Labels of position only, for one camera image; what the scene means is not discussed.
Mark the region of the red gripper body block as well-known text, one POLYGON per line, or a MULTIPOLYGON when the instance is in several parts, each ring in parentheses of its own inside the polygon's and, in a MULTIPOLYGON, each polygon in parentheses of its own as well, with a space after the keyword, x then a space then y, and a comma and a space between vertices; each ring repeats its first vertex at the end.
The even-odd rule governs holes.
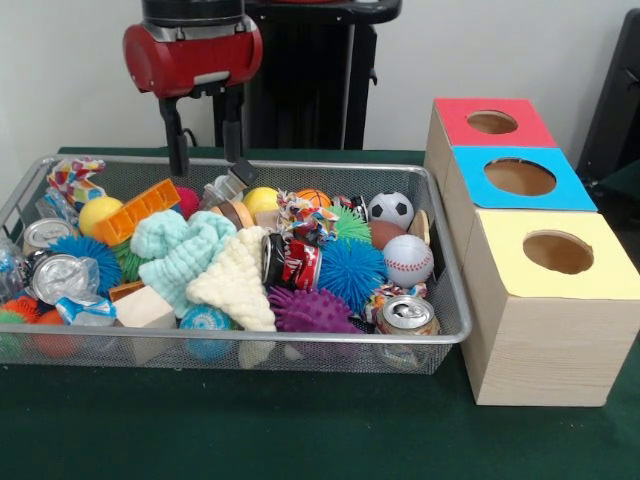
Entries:
POLYGON ((158 98, 186 97, 210 83, 233 86, 252 79, 262 61, 263 42, 249 17, 207 27, 143 22, 126 29, 123 54, 140 92, 158 98))

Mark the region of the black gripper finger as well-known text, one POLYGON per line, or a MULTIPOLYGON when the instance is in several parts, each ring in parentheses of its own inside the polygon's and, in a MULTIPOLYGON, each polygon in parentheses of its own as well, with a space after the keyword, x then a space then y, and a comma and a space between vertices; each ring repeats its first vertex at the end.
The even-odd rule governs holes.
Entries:
POLYGON ((165 124, 170 171, 173 176, 186 176, 189 171, 187 139, 177 109, 177 98, 158 100, 161 117, 165 124))
POLYGON ((224 99, 224 118, 222 121, 222 137, 225 159, 237 164, 243 155, 242 142, 242 107, 243 91, 228 91, 224 99))

